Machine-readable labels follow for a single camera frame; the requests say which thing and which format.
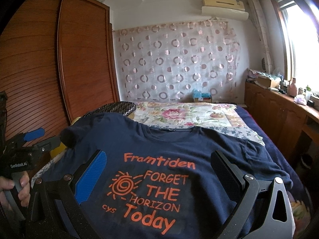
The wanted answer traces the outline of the navy printed t-shirt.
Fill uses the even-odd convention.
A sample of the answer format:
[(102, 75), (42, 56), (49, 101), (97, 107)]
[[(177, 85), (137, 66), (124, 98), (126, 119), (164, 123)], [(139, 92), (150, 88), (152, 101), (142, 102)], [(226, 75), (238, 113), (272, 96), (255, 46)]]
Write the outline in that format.
[(289, 174), (256, 142), (202, 127), (158, 130), (117, 113), (88, 116), (61, 134), (68, 150), (45, 181), (74, 174), (97, 150), (106, 166), (82, 203), (103, 238), (216, 238), (235, 203), (211, 163), (222, 152), (259, 180)]

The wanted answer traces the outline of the navy fringed blanket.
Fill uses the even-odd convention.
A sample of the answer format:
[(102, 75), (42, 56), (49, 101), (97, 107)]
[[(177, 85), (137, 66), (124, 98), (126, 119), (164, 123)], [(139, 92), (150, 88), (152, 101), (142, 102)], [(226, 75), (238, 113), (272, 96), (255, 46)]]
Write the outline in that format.
[(290, 175), (290, 179), (293, 182), (293, 186), (289, 192), (292, 194), (295, 201), (303, 201), (307, 207), (310, 207), (311, 203), (310, 198), (307, 194), (307, 190), (303, 186), (295, 170), (292, 168), (292, 166), (290, 166), (290, 164), (285, 159), (280, 150), (265, 134), (265, 132), (258, 126), (256, 121), (252, 118), (252, 116), (248, 113), (246, 109), (242, 108), (241, 106), (237, 106), (237, 109), (235, 109), (235, 111), (249, 128), (251, 128), (253, 131), (255, 131), (259, 136), (263, 138), (266, 150), (270, 154), (272, 160)]

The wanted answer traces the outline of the wooden louvered wardrobe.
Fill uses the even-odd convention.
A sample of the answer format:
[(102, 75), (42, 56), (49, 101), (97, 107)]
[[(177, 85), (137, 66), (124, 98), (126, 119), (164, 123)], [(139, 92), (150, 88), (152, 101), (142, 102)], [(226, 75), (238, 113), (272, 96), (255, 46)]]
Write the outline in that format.
[(119, 101), (110, 9), (96, 0), (2, 0), (1, 90), (11, 139)]

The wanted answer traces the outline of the dark circle-patterned folded garment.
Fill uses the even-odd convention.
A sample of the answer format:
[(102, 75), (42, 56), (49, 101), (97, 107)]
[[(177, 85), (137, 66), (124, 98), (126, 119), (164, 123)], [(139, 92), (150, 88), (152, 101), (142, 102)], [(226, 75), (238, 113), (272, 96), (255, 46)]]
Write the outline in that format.
[(130, 114), (134, 113), (136, 108), (137, 106), (135, 103), (128, 102), (128, 101), (120, 101), (120, 102), (105, 104), (93, 111), (87, 112), (83, 117), (90, 116), (93, 114), (98, 114), (98, 113), (105, 113), (105, 112), (119, 113), (127, 117)]

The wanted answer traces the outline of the wooden sideboard cabinet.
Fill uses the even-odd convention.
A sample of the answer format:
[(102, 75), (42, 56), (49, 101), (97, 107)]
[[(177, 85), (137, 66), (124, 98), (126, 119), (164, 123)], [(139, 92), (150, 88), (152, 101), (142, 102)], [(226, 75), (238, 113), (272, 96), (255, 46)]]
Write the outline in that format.
[(318, 110), (249, 82), (245, 83), (244, 103), (291, 165), (318, 165)]

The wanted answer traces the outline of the blue floral white sheet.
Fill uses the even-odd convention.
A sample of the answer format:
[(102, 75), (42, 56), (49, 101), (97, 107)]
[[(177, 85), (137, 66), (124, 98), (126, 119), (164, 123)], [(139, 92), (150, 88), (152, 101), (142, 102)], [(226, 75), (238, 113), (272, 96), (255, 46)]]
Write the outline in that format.
[(252, 142), (256, 142), (262, 146), (265, 146), (266, 144), (263, 141), (262, 136), (258, 135), (257, 132), (253, 131), (248, 126), (243, 127), (236, 127), (236, 126), (213, 126), (211, 129), (225, 134), (229, 136), (233, 136), (235, 138), (244, 139), (244, 140), (250, 140)]

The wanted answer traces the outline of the floral pink quilt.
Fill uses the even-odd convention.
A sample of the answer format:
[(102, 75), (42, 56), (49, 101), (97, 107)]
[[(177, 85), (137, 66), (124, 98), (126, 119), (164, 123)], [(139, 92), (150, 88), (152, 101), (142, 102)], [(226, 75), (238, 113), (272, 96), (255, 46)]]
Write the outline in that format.
[(142, 102), (136, 106), (133, 120), (148, 126), (246, 127), (233, 104)]

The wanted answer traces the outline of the pink bottle on sideboard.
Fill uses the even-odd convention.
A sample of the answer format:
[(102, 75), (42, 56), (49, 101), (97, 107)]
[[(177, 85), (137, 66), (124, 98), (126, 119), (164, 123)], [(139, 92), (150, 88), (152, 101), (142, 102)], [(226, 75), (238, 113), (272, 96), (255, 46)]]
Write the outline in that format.
[(292, 77), (288, 84), (288, 95), (291, 97), (295, 97), (298, 94), (298, 88), (296, 86), (296, 78)]

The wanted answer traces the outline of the cardboard box on sideboard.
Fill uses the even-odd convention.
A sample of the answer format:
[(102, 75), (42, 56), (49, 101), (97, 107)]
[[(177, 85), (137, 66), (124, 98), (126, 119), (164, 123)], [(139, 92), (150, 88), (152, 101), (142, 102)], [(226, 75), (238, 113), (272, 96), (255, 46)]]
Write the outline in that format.
[(256, 79), (256, 84), (263, 88), (276, 88), (279, 86), (281, 79), (279, 77), (267, 77), (264, 75), (259, 75)]

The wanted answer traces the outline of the cardboard box with blue items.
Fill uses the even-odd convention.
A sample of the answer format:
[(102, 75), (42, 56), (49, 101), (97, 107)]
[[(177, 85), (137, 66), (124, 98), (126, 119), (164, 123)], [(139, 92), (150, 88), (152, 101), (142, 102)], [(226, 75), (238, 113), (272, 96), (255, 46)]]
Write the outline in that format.
[(211, 103), (212, 97), (210, 93), (204, 93), (200, 90), (192, 90), (192, 98), (195, 103)]

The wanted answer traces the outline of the circle-patterned sheer curtain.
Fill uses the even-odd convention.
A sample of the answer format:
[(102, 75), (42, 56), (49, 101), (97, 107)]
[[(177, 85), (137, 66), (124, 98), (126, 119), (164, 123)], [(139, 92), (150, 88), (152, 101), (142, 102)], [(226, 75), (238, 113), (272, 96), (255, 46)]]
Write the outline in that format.
[(194, 91), (214, 102), (238, 98), (240, 44), (226, 21), (174, 22), (114, 32), (123, 99), (189, 101)]

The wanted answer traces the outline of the window with wooden frame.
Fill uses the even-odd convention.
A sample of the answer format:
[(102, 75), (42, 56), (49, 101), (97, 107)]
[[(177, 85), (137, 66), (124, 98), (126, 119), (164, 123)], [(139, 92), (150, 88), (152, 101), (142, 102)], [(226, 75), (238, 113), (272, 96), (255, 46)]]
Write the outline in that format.
[(271, 0), (284, 46), (284, 75), (297, 87), (318, 94), (318, 34), (314, 22), (294, 0)]

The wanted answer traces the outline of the wall air conditioner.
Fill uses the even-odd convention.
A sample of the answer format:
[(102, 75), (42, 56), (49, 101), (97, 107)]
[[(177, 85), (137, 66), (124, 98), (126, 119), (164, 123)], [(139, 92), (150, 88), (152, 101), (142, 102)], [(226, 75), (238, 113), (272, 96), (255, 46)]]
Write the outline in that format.
[(238, 0), (203, 0), (202, 15), (237, 21), (249, 18), (244, 3)]

